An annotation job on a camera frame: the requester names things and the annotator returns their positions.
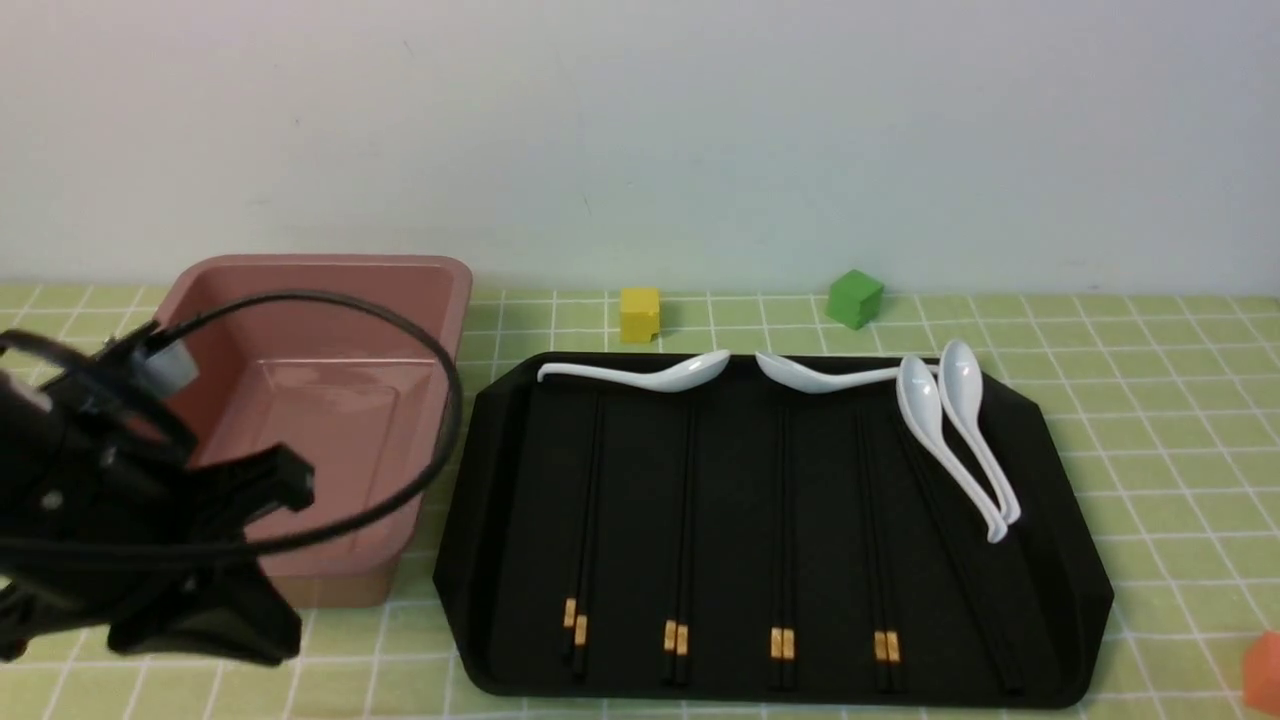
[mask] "white spoon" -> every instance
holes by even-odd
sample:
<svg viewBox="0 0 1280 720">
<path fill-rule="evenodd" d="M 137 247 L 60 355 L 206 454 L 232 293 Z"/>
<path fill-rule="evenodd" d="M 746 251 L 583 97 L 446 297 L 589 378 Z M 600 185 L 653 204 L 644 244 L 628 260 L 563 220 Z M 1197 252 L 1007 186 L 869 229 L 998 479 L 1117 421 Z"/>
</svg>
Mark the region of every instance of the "white spoon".
<svg viewBox="0 0 1280 720">
<path fill-rule="evenodd" d="M 548 363 L 538 369 L 538 382 L 547 375 L 577 375 L 623 386 L 637 387 L 653 392 L 684 392 L 705 382 L 716 379 L 728 364 L 728 350 L 717 350 L 684 363 L 672 365 L 657 373 L 628 373 L 611 370 L 595 365 L 576 365 L 573 363 Z"/>
<path fill-rule="evenodd" d="M 960 459 L 947 447 L 947 441 L 942 437 L 942 402 L 938 400 L 938 386 L 924 361 L 914 355 L 902 359 L 901 372 L 897 375 L 897 406 L 915 439 L 955 478 L 960 489 L 969 496 L 969 501 L 987 521 L 987 542 L 1000 542 L 1009 532 L 1009 525 L 978 486 L 978 480 L 973 479 Z"/>
<path fill-rule="evenodd" d="M 756 352 L 755 364 L 760 366 L 760 370 L 768 375 L 771 380 L 809 395 L 823 395 L 827 392 L 849 389 L 851 387 L 892 380 L 897 377 L 899 372 L 897 368 L 884 368 L 881 370 L 863 370 L 861 373 L 849 373 L 845 375 L 829 375 L 827 373 L 819 373 L 818 370 L 809 369 L 795 360 L 774 355 L 772 352 Z M 938 372 L 938 369 L 932 365 L 925 366 L 929 368 L 929 372 Z"/>
<path fill-rule="evenodd" d="M 982 471 L 991 479 L 991 487 L 996 491 L 996 502 L 1000 503 L 1000 516 L 1006 524 L 1012 525 L 1023 516 L 1023 507 L 1014 495 L 1014 488 L 1009 484 L 1005 470 L 1001 469 L 996 455 L 991 452 L 991 446 L 978 429 L 978 410 L 982 407 L 982 369 L 978 368 L 978 357 L 973 348 L 963 340 L 952 340 L 942 351 L 942 369 L 938 373 L 938 395 L 942 396 L 942 409 L 955 425 L 956 432 L 969 445 Z"/>
</svg>

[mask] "black cable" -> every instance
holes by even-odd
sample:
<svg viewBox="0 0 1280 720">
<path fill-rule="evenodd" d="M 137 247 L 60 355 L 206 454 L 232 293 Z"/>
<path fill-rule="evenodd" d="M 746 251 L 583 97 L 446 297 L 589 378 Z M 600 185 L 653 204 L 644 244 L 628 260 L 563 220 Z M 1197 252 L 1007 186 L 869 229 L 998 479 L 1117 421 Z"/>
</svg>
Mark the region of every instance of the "black cable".
<svg viewBox="0 0 1280 720">
<path fill-rule="evenodd" d="M 168 331 L 159 331 L 152 340 L 160 338 L 157 347 L 150 347 L 159 352 L 164 347 L 178 342 L 183 337 L 198 331 L 206 324 L 268 302 L 303 301 L 337 305 L 356 310 L 366 315 L 372 315 L 397 327 L 435 355 L 444 370 L 448 384 L 448 400 L 445 404 L 444 425 L 440 429 L 440 438 L 436 451 L 412 482 L 397 491 L 378 505 L 357 512 L 343 520 L 337 520 L 328 525 L 312 528 L 300 533 L 278 536 L 256 542 L 227 542 L 227 543 L 191 543 L 178 546 L 156 544 L 88 544 L 72 542 L 51 542 L 38 539 L 12 539 L 0 538 L 0 562 L 12 564 L 46 564 L 58 566 L 82 566 L 92 569 L 127 569 L 127 570 L 170 570 L 184 569 L 198 565 L 214 565 L 227 562 L 247 562 L 264 555 L 276 555 L 300 550 L 312 544 L 320 544 L 333 538 L 352 533 L 369 527 L 392 512 L 403 507 L 419 493 L 425 491 L 431 480 L 440 474 L 453 454 L 462 432 L 462 378 L 458 368 L 449 357 L 448 351 L 430 333 L 415 325 L 402 315 L 388 310 L 380 305 L 367 302 L 358 297 L 352 297 L 337 292 L 324 292 L 312 290 L 289 290 L 266 292 L 243 297 L 209 313 L 197 315 Z"/>
</svg>

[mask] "robotic arm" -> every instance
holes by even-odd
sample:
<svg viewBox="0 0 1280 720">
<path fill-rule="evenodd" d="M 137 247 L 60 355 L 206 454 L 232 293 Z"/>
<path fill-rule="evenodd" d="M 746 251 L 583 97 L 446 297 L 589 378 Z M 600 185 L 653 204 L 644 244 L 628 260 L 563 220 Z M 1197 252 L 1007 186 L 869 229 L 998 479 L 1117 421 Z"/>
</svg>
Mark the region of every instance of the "robotic arm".
<svg viewBox="0 0 1280 720">
<path fill-rule="evenodd" d="M 225 311 L 271 299 L 343 305 L 416 331 L 449 377 L 451 395 L 461 396 L 457 369 L 439 343 L 389 310 L 296 291 Z M 426 488 L 457 437 L 461 410 L 452 402 L 440 452 L 403 491 L 361 516 L 248 544 L 248 523 L 311 505 L 312 468 L 283 445 L 188 468 L 196 438 L 142 389 L 138 375 L 140 359 L 177 341 L 166 333 L 151 323 L 92 359 L 19 331 L 0 333 L 0 354 L 42 348 L 51 354 L 46 359 L 67 360 L 59 364 L 68 370 L 38 389 L 0 372 L 0 577 L 10 580 L 0 589 L 0 661 L 20 657 L 40 635 L 105 624 L 108 647 L 120 655 L 186 652 L 279 665 L 298 653 L 301 620 L 255 556 L 323 542 L 390 514 Z M 166 439 L 138 429 L 131 415 Z M 237 552 L 184 560 L 183 550 L 189 559 L 196 550 L 227 547 Z M 104 559 L 108 550 L 120 559 Z"/>
</svg>

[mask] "yellow cube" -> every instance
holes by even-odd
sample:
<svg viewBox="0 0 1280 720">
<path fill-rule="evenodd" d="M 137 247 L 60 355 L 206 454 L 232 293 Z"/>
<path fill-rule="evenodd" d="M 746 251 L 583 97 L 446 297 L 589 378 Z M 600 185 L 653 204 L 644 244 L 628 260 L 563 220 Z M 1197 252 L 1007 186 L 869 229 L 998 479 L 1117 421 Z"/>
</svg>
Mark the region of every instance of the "yellow cube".
<svg viewBox="0 0 1280 720">
<path fill-rule="evenodd" d="M 658 288 L 622 288 L 620 314 L 622 315 L 618 323 L 622 328 L 622 342 L 650 342 L 653 336 L 658 334 L 660 329 L 658 320 Z"/>
</svg>

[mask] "grid pattern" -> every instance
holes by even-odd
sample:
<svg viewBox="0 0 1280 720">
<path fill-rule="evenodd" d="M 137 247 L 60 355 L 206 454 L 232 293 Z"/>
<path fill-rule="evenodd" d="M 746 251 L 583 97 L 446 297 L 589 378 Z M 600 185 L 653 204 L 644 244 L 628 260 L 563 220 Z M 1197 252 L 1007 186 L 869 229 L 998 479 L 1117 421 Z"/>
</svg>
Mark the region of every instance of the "grid pattern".
<svg viewBox="0 0 1280 720">
<path fill-rule="evenodd" d="M 99 347 L 150 318 L 163 287 L 0 286 L 0 328 Z M 1036 400 L 1116 585 L 1093 692 L 1065 717 L 1239 717 L 1240 659 L 1280 628 L 1280 300 L 887 296 L 863 331 L 820 295 L 667 293 L 663 333 L 621 345 L 617 295 L 477 290 L 458 360 L 472 397 L 547 350 L 936 354 L 960 337 Z M 29 382 L 27 357 L 0 368 Z M 490 697 L 466 678 L 430 573 L 452 473 L 428 495 L 392 601 L 306 611 L 300 661 L 118 659 L 101 630 L 32 644 L 0 669 L 14 719 L 972 717 L 916 710 Z M 1055 714 L 997 712 L 998 717 Z"/>
</svg>

